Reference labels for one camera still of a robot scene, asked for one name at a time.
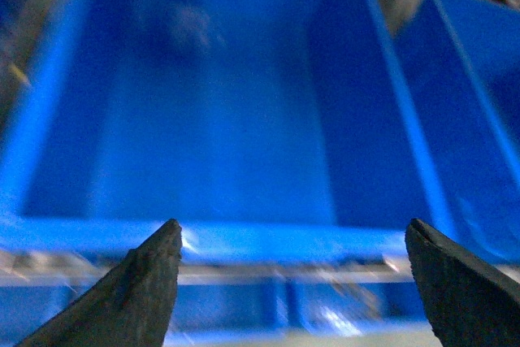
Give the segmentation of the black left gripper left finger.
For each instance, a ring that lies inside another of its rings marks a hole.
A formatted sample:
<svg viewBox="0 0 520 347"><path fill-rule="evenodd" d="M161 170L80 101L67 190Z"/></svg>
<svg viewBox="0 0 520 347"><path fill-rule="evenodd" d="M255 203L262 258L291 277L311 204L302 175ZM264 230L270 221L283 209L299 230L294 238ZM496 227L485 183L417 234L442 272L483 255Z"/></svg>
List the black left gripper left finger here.
<svg viewBox="0 0 520 347"><path fill-rule="evenodd" d="M161 346L177 297L181 227L166 221L21 346Z"/></svg>

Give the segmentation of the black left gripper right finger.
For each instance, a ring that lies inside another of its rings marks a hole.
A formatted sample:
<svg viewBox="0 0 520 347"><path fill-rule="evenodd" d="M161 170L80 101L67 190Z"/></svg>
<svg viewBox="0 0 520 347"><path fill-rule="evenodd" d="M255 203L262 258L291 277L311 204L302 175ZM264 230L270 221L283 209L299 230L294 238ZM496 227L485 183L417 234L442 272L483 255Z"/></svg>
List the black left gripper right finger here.
<svg viewBox="0 0 520 347"><path fill-rule="evenodd" d="M443 346L518 346L519 283L420 219L405 230L414 281Z"/></svg>

